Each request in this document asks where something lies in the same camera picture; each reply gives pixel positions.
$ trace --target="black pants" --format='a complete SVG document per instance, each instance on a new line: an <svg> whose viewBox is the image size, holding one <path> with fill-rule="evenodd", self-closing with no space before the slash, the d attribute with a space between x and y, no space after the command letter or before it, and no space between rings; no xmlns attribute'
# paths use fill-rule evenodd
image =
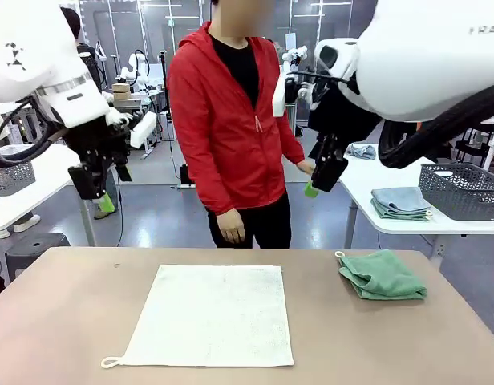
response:
<svg viewBox="0 0 494 385"><path fill-rule="evenodd" d="M209 229L218 248L252 249L253 239L262 249L288 249L292 239L290 202L285 192L278 201L264 207L239 209L245 227L245 240L230 243L222 237L215 213L208 211Z"/></svg>

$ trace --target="ceiling light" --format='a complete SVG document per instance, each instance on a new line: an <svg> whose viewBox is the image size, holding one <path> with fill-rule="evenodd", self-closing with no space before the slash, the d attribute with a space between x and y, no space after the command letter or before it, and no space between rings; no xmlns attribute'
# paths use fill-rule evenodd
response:
<svg viewBox="0 0 494 385"><path fill-rule="evenodd" d="M323 2L323 6L349 6L352 2ZM314 2L311 6L320 6L319 2Z"/></svg>
<svg viewBox="0 0 494 385"><path fill-rule="evenodd" d="M319 16L320 16L319 14L295 14L294 15L295 18L317 18Z"/></svg>

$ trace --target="stool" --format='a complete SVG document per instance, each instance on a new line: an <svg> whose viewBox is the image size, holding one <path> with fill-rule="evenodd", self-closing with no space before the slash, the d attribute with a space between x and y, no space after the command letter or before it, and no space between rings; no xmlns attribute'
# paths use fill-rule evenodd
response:
<svg viewBox="0 0 494 385"><path fill-rule="evenodd" d="M22 237L5 253L10 282L17 277L17 270L27 269L50 247L70 245L62 233L31 234Z"/></svg>

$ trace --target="folded towel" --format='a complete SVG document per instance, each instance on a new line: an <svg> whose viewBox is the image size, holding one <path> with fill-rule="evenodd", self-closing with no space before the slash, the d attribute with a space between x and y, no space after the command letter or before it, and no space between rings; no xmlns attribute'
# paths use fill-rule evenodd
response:
<svg viewBox="0 0 494 385"><path fill-rule="evenodd" d="M431 209L418 187L381 188L372 190L372 196L381 205L401 212Z"/></svg>
<svg viewBox="0 0 494 385"><path fill-rule="evenodd" d="M374 160L377 155L374 146L354 147L353 144L347 147L346 154L365 160Z"/></svg>
<svg viewBox="0 0 494 385"><path fill-rule="evenodd" d="M339 259L339 273L350 281L362 299L424 299L427 296L427 288L420 279L390 250Z"/></svg>
<svg viewBox="0 0 494 385"><path fill-rule="evenodd" d="M382 219L400 219L406 221L422 221L427 222L432 219L431 210L414 211L414 212L398 212L392 209L388 209L386 206L381 205L375 199L370 201L374 206L375 211Z"/></svg>

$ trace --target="zipper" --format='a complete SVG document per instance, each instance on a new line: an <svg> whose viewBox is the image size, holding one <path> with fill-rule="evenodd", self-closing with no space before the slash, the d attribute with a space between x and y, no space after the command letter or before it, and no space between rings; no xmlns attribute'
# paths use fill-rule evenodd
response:
<svg viewBox="0 0 494 385"><path fill-rule="evenodd" d="M254 119L256 120L256 132L263 132L263 127L261 126L260 118L258 118L257 115L255 115Z"/></svg>
<svg viewBox="0 0 494 385"><path fill-rule="evenodd" d="M266 196L266 199L269 200L269 198L270 198L270 195L269 195L269 182L268 182L268 176L269 176L269 160L266 157L265 146L263 145L263 138L260 135L260 133L263 132L263 127L261 126L260 118L258 118L256 112L254 112L254 122L256 124L256 133L258 134L257 137L259 138L259 141L260 141L261 152L263 152L263 157L265 158L265 164L266 164L266 172L265 172L265 196Z"/></svg>

